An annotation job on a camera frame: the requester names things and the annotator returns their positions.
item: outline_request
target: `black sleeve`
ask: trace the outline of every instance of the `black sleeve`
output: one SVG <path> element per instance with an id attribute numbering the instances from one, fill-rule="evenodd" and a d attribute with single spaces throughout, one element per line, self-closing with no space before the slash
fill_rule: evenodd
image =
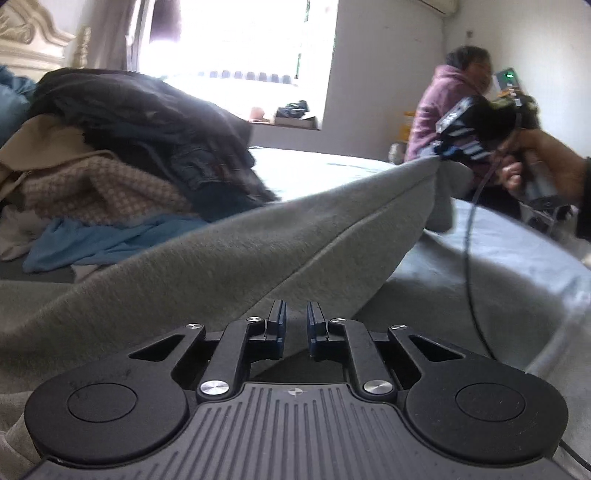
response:
<path id="1" fill-rule="evenodd" d="M 587 175 L 585 178 L 583 201 L 579 210 L 577 236 L 591 241 L 591 158 L 587 159 Z"/>

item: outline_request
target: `black circular pad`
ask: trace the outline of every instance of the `black circular pad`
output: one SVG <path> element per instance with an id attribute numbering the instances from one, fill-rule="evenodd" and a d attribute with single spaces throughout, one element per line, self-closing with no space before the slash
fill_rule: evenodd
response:
<path id="1" fill-rule="evenodd" d="M 76 390 L 68 398 L 68 409 L 77 419 L 101 423 L 125 417 L 137 401 L 138 397 L 130 388 L 99 383 Z"/>
<path id="2" fill-rule="evenodd" d="M 79 465 L 114 465 L 164 445 L 189 408 L 170 370 L 159 365 L 113 357 L 38 387 L 25 409 L 37 449 Z"/>
<path id="3" fill-rule="evenodd" d="M 478 465 L 551 456 L 569 418 L 566 402 L 548 383 L 475 356 L 425 367 L 405 410 L 431 445 Z"/>
<path id="4" fill-rule="evenodd" d="M 525 408 L 525 400 L 519 392 L 494 383 L 462 388 L 456 395 L 456 402 L 462 412 L 484 421 L 512 420 Z"/>

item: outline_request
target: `checkered knit fabric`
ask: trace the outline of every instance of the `checkered knit fabric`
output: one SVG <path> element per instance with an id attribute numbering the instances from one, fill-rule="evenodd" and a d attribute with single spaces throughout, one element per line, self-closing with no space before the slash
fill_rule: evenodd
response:
<path id="1" fill-rule="evenodd" d="M 42 218 L 110 225 L 157 213 L 188 213 L 190 203 L 166 180 L 104 156 L 30 175 L 25 208 Z"/>

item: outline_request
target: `pink hoodie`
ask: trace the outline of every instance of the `pink hoodie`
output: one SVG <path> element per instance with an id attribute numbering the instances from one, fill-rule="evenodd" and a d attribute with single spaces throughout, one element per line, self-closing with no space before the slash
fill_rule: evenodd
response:
<path id="1" fill-rule="evenodd" d="M 431 85 L 423 95 L 414 118 L 406 161 L 414 160 L 437 134 L 435 124 L 465 97 L 480 95 L 460 69 L 449 65 L 436 68 Z"/>

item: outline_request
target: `pile of clothes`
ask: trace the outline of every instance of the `pile of clothes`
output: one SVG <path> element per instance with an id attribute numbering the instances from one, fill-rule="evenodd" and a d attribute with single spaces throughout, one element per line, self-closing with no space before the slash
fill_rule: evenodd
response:
<path id="1" fill-rule="evenodd" d="M 277 200 L 252 171 L 250 124 L 160 80 L 61 69 L 30 102 L 0 148 L 0 260 L 28 254 L 26 273 L 83 277 Z"/>

